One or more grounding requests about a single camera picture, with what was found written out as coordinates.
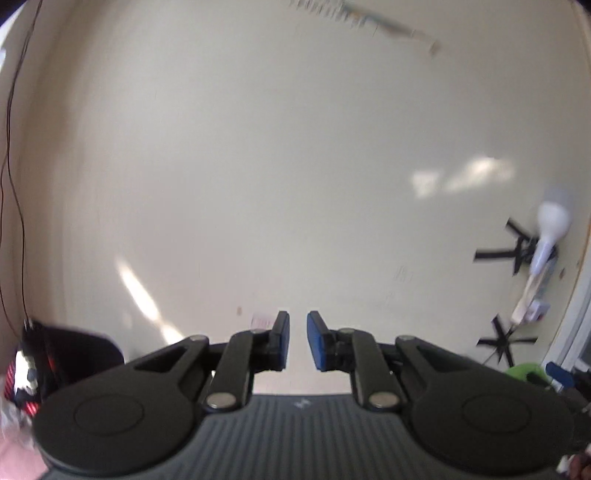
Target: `metal pivot bolt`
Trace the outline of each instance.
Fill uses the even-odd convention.
[[[400,397],[391,392],[376,392],[369,396],[369,403],[375,408],[394,408],[400,403]]]
[[[225,410],[236,405],[236,397],[228,392],[212,393],[205,402],[215,410]]]

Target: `gray gripper base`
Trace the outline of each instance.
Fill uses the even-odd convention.
[[[80,478],[85,477],[52,469],[43,480]],[[415,442],[397,415],[363,410],[351,395],[254,395],[241,411],[207,417],[189,442],[165,462],[119,478],[485,480],[488,477],[462,472],[433,458]],[[512,480],[558,478],[551,469],[511,477]]]

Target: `white light fixture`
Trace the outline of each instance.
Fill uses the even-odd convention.
[[[569,194],[562,189],[549,190],[538,209],[540,240],[531,261],[530,275],[539,275],[550,258],[556,242],[566,235],[572,222]]]

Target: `red striped fabric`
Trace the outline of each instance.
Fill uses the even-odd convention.
[[[10,401],[14,399],[14,370],[15,361],[13,360],[6,371],[6,383],[4,384],[4,398]]]
[[[14,371],[15,371],[15,361],[13,360],[10,365],[8,366],[8,370],[6,371],[6,383],[4,384],[4,398],[9,401],[14,401]],[[28,401],[25,403],[24,407],[21,409],[30,417],[34,417],[41,405],[36,402]]]

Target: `green object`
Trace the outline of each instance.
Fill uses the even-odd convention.
[[[523,382],[527,382],[528,374],[536,374],[538,375],[538,377],[546,380],[548,383],[551,383],[551,378],[549,378],[548,375],[546,375],[544,369],[535,363],[519,364],[514,367],[511,367],[510,369],[505,371],[505,373],[510,377],[516,378],[517,380],[521,380]]]

